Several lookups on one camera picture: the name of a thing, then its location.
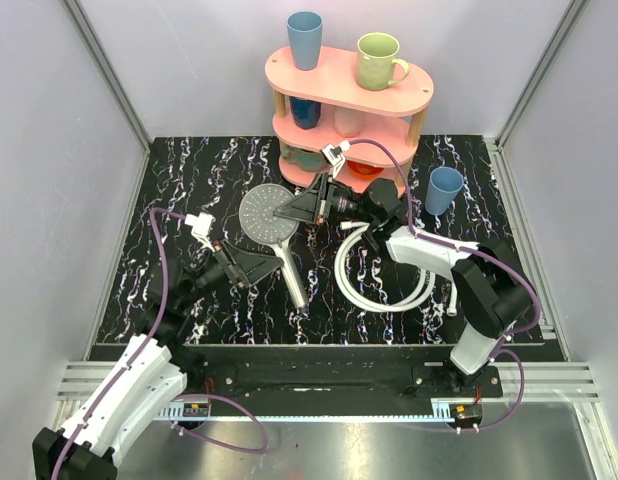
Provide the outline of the grey shower head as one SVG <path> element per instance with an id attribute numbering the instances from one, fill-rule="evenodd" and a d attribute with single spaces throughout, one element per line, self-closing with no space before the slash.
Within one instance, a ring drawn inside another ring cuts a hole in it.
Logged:
<path id="1" fill-rule="evenodd" d="M 278 207 L 293 198 L 293 193 L 282 185 L 258 185 L 243 197 L 239 207 L 239 221 L 242 230 L 251 240 L 270 247 L 282 260 L 281 272 L 291 300 L 297 310 L 304 312 L 308 309 L 309 301 L 289 245 L 299 222 L 274 214 Z"/>

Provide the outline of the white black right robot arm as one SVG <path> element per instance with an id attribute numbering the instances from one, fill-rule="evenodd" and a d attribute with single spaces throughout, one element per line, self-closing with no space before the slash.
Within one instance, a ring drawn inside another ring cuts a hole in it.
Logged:
<path id="1" fill-rule="evenodd" d="M 478 244 L 441 237 L 409 226 L 409 207 L 391 180 L 377 178 L 363 193 L 320 173 L 301 194 L 276 207 L 277 217 L 319 225 L 333 217 L 350 235 L 336 253 L 336 283 L 345 297 L 371 312 L 402 312 L 427 299 L 436 278 L 451 283 L 451 308 L 461 307 L 466 325 L 450 353 L 443 384 L 465 396 L 479 383 L 479 370 L 496 355 L 504 336 L 537 299 L 533 287 L 509 249 L 498 243 Z M 365 298 L 345 270 L 349 251 L 367 240 L 377 252 L 420 271 L 418 286 L 407 298 L 381 304 Z"/>

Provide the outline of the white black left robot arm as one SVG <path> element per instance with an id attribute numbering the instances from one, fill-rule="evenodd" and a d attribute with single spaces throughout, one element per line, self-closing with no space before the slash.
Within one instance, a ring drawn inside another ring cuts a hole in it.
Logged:
<path id="1" fill-rule="evenodd" d="M 140 434 L 157 418 L 179 434 L 204 421 L 218 395 L 205 358 L 186 347 L 194 304 L 220 287 L 251 287 L 280 270 L 275 255 L 215 243 L 202 267 L 162 257 L 150 285 L 154 322 L 131 337 L 88 400 L 58 429 L 42 429 L 32 450 L 38 479 L 114 479 Z"/>

